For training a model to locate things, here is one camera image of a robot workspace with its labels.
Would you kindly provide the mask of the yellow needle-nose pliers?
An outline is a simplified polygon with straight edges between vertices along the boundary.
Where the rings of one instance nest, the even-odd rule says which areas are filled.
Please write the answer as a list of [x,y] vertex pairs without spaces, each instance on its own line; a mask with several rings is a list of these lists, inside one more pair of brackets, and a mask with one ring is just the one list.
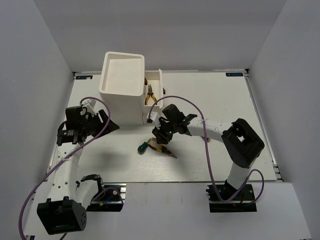
[[164,144],[158,144],[157,146],[152,145],[152,142],[157,142],[157,139],[155,137],[150,138],[147,141],[148,147],[152,149],[153,151],[166,154],[174,159],[177,159],[177,156],[173,154]]
[[144,100],[144,104],[145,105],[148,105],[149,99],[152,99],[155,103],[157,102],[157,99],[156,99],[156,97],[155,97],[155,95],[153,93],[152,86],[150,84],[148,85],[147,95],[146,95],[146,98]]

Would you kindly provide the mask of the white drawer cabinet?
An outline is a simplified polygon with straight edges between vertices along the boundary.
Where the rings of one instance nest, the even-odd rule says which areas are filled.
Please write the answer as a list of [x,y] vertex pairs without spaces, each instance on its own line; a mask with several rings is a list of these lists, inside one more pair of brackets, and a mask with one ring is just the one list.
[[110,118],[119,126],[142,125],[145,58],[141,54],[109,51],[105,54],[99,83],[101,99]]

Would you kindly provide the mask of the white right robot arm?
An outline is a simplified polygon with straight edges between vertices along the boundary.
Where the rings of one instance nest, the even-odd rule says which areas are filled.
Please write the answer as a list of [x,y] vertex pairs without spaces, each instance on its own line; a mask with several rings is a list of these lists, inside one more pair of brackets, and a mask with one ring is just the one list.
[[256,159],[265,147],[264,142],[242,118],[234,122],[220,122],[205,119],[202,115],[184,115],[176,105],[170,104],[162,111],[150,111],[147,122],[155,125],[152,130],[156,142],[167,145],[175,133],[191,137],[202,137],[205,141],[214,140],[224,144],[232,166],[222,190],[214,184],[216,196],[224,204],[238,199],[244,193],[244,187],[255,169]]

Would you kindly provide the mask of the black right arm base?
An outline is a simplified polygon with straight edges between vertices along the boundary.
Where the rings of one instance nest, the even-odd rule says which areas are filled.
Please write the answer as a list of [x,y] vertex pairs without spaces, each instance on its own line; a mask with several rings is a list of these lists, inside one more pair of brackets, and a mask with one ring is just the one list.
[[257,212],[254,189],[251,184],[246,184],[240,193],[237,194],[229,203],[223,203],[219,200],[213,185],[208,185],[206,192],[208,194],[210,213],[253,213]]

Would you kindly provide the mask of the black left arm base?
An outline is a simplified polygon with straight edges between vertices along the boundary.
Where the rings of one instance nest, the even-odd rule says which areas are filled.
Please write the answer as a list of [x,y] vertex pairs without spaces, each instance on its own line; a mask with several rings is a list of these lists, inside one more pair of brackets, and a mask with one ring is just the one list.
[[[104,188],[115,188],[121,195],[123,202],[126,198],[126,183],[105,184]],[[92,201],[87,207],[87,212],[118,213],[122,210],[123,204],[114,189],[108,189],[103,195]]]

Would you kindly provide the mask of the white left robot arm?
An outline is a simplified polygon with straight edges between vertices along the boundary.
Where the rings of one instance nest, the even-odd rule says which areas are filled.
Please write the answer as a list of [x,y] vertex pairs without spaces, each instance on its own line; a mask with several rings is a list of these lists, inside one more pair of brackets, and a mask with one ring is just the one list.
[[102,199],[106,187],[99,174],[78,178],[79,161],[87,137],[97,139],[120,127],[101,109],[74,106],[65,110],[66,120],[57,131],[57,146],[63,152],[45,202],[37,205],[37,215],[49,235],[83,231],[87,208],[93,200]]

